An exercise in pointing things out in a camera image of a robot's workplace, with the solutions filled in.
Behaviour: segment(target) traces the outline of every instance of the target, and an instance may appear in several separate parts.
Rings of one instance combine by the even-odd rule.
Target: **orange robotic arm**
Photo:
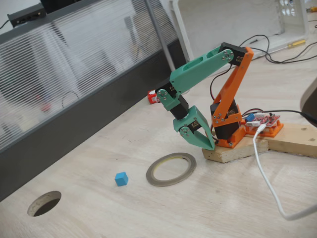
[[[253,57],[251,48],[246,47],[243,57],[237,59],[237,65],[211,105],[212,125],[215,128],[218,146],[233,148],[245,135],[246,130],[240,126],[242,120],[234,97]]]

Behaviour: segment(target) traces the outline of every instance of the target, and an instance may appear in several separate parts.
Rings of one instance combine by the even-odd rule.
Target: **green robotic arm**
[[[173,121],[175,131],[180,132],[180,135],[190,144],[208,150],[214,149],[208,122],[196,106],[188,109],[188,103],[182,93],[235,58],[234,52],[224,48],[223,44],[172,72],[169,83],[156,90],[157,99],[167,111],[171,111],[175,116]],[[205,130],[207,137],[197,131],[200,127]]]

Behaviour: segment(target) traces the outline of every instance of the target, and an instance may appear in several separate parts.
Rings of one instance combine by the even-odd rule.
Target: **robotic arm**
[[[189,108],[182,94],[227,63],[237,67],[211,106],[212,122],[216,134],[220,138],[221,146],[234,147],[242,139],[245,133],[243,134],[239,130],[239,121],[242,118],[238,106],[235,105],[234,96],[252,56],[253,52],[248,47],[241,48],[222,43],[219,47],[172,72],[169,82],[156,90],[157,99],[161,101],[167,111],[175,116],[173,121],[175,131],[180,132],[180,135],[187,142],[208,150],[214,150],[214,141],[206,118],[196,106]],[[205,130],[207,137],[197,131],[200,127]]]

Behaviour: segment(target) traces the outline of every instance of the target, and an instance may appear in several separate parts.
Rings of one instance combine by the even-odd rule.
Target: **table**
[[[317,39],[310,22],[310,39]],[[305,46],[272,54],[284,60]],[[304,57],[317,54],[312,47]],[[299,110],[300,98],[317,76],[317,59],[292,64],[252,61],[235,97],[242,112]],[[225,79],[214,83],[220,90]],[[184,95],[211,122],[208,78]],[[300,115],[281,113],[283,122],[307,124]],[[147,99],[137,103],[94,136],[65,155],[0,203],[1,238],[315,238],[317,214],[284,220],[267,188],[255,157],[221,164],[204,159],[201,149],[173,130],[173,116]],[[197,167],[183,182],[150,185],[149,166],[169,153],[193,155]],[[287,213],[317,202],[317,160],[269,151],[263,168]],[[181,173],[184,164],[164,165],[160,176]],[[125,171],[127,186],[117,187]],[[42,194],[57,190],[60,202],[49,212],[30,217],[27,210]]]

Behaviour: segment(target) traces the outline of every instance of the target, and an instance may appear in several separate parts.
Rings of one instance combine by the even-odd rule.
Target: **tape roll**
[[[168,161],[171,159],[176,159],[176,158],[185,159],[188,162],[188,168],[183,174],[181,174],[180,176],[178,176],[176,178],[169,179],[169,180],[159,180],[159,179],[156,179],[154,177],[154,171],[159,165],[161,165],[165,161]],[[193,173],[195,168],[196,168],[196,160],[195,160],[194,156],[187,154],[187,153],[174,153],[174,154],[166,155],[166,156],[156,160],[153,164],[151,164],[151,166],[149,167],[149,169],[147,171],[146,177],[147,177],[147,180],[150,184],[152,184],[154,186],[158,186],[158,187],[166,187],[166,186],[171,186],[171,185],[177,184],[179,182],[182,182],[183,180],[188,178]]]

